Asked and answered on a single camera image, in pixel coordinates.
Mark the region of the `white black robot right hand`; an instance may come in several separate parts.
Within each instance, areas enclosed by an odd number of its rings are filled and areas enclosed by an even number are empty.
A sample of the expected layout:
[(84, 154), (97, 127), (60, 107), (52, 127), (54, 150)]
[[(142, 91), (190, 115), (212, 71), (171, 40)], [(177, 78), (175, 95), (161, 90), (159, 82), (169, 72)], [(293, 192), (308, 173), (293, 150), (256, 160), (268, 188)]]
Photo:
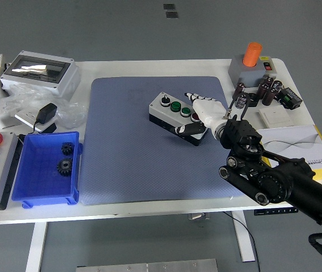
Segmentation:
[(226, 109), (220, 101), (211, 97), (203, 97), (196, 93), (185, 93), (192, 102), (193, 109), (201, 123), (187, 124), (171, 128), (170, 132), (179, 136), (199, 134), (205, 129), (210, 129), (215, 139), (219, 138), (227, 120), (224, 118)]

